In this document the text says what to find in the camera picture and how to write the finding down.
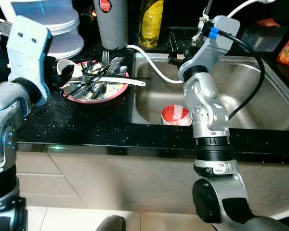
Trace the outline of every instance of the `blue connector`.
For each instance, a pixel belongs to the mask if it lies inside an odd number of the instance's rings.
[[[219,31],[219,29],[212,27],[209,33],[209,37],[212,39],[216,39]]]

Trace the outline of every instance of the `sink basin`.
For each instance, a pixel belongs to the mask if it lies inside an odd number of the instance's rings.
[[[178,69],[167,63],[167,54],[150,54],[160,71],[170,79],[178,79]],[[230,128],[289,130],[289,89],[265,65],[266,78],[256,96],[230,121]],[[225,56],[211,72],[220,100],[228,113],[235,110],[252,92],[260,71],[252,57]],[[146,87],[135,87],[131,122],[161,124],[160,112],[169,104],[186,107],[183,84],[171,84],[159,77],[146,59],[137,53],[132,75],[144,80]]]

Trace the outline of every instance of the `white container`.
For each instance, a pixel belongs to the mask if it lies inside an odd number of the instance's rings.
[[[53,36],[79,25],[72,0],[0,0],[0,7],[7,21],[13,23],[16,15],[22,15],[45,25]]]
[[[53,56],[57,60],[69,59],[81,52],[84,41],[79,35],[77,28],[74,30],[53,36],[48,56]]]

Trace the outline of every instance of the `tile floor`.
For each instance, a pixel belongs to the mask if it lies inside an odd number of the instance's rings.
[[[127,231],[214,231],[195,215],[28,206],[28,231],[95,231],[108,216],[125,218]]]

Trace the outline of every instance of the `red and white cup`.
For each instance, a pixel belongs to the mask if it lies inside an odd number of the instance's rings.
[[[161,118],[164,125],[190,126],[192,124],[189,111],[180,105],[164,107]]]

